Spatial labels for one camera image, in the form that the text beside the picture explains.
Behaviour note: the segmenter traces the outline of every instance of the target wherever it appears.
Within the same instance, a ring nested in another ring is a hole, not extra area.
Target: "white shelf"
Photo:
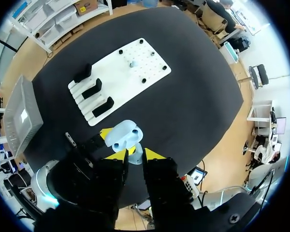
[[[72,27],[68,28],[68,29],[65,29],[65,30],[62,30],[59,34],[58,37],[56,37],[52,42],[50,42],[49,44],[47,44],[46,46],[47,47],[51,47],[56,41],[58,41],[62,36],[64,36],[66,33],[68,33],[69,31],[71,31],[73,28],[77,27],[78,25],[84,23],[85,21],[97,16],[97,15],[100,15],[104,12],[107,12],[109,11],[109,8],[102,4],[102,3],[99,3],[98,4],[98,8],[92,12],[89,12],[83,16],[78,16],[77,18],[77,23],[75,25],[73,25]]]
[[[62,12],[63,10],[67,9],[69,6],[72,6],[73,4],[77,3],[79,0],[69,0],[70,2],[64,6],[62,9],[60,9],[57,12],[54,11],[50,11],[49,13],[46,13],[48,15],[47,19],[41,23],[35,30],[30,31],[28,28],[26,28],[23,23],[19,22],[18,20],[21,18],[21,16],[23,16],[28,9],[30,9],[33,5],[35,5],[38,1],[40,0],[32,0],[32,3],[30,3],[24,10],[23,12],[20,13],[20,15],[15,19],[12,17],[12,15],[9,15],[9,20],[12,22],[12,24],[15,26],[15,28],[22,33],[23,35],[28,36],[30,39],[32,39],[38,46],[40,46],[41,48],[43,48],[47,53],[51,53],[52,50],[50,49],[50,47],[56,42],[58,41],[63,35],[65,35],[66,33],[68,33],[69,31],[71,31],[73,28],[77,27],[78,25],[84,23],[85,21],[100,15],[104,12],[109,12],[110,15],[113,14],[113,8],[112,8],[112,1],[111,0],[107,0],[108,2],[108,6],[99,3],[99,1],[102,0],[98,0],[98,8],[92,12],[89,12],[83,16],[78,16],[77,18],[77,23],[75,25],[73,25],[73,27],[70,27],[69,29],[59,29],[59,36],[57,38],[55,38],[52,42],[50,42],[49,44],[44,44],[40,39],[37,39],[35,37],[36,32],[38,32],[47,22],[49,22],[52,18],[56,17],[56,15],[58,15],[60,12]]]
[[[19,15],[16,17],[16,20],[19,20],[37,1],[38,0],[32,0],[32,2],[29,3],[21,13],[19,13]]]
[[[73,4],[77,3],[80,0],[71,0],[69,4],[61,8],[59,11],[51,13],[43,23],[41,23],[35,30],[32,31],[32,34],[35,35],[39,29],[41,29],[47,22],[49,22],[52,18],[54,18],[56,15],[58,15],[60,12],[64,11],[67,9],[69,6],[72,6]]]

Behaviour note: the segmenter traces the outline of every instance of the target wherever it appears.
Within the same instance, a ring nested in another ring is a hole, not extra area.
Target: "teal container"
[[[153,8],[158,6],[158,0],[142,0],[144,7]]]
[[[127,0],[127,4],[137,4],[140,0]]]

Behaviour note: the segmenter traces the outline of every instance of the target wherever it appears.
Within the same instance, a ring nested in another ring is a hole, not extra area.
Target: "cardboard box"
[[[72,33],[68,32],[67,34],[65,34],[64,36],[61,37],[61,41],[64,43],[66,42],[70,37],[72,37]]]
[[[75,34],[84,28],[83,24],[78,25],[76,28],[72,30],[72,33]]]
[[[81,0],[74,4],[79,16],[85,15],[98,8],[97,0]]]
[[[54,43],[53,50],[58,49],[62,44],[63,42],[61,40],[58,40],[56,43]]]

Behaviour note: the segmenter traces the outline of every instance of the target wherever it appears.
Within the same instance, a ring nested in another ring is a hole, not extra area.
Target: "computer monitor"
[[[193,182],[195,185],[199,185],[201,181],[205,178],[207,175],[207,171],[202,170],[199,167],[193,168],[191,171],[187,173],[187,175],[190,175],[193,179]]]
[[[276,134],[284,134],[286,129],[286,118],[285,117],[278,117],[276,118]]]

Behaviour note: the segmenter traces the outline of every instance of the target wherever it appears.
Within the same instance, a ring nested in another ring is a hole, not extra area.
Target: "round table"
[[[68,83],[87,63],[94,64],[142,37],[172,72],[90,127]],[[33,87],[44,121],[25,150],[35,172],[49,160],[65,157],[65,132],[84,142],[101,129],[130,119],[144,133],[142,146],[172,157],[183,176],[220,141],[243,103],[236,79],[219,50],[190,18],[173,7],[127,14],[91,29],[54,56],[34,78]],[[111,153],[110,148],[104,148],[93,156]],[[120,207],[146,197],[142,165],[130,164]]]

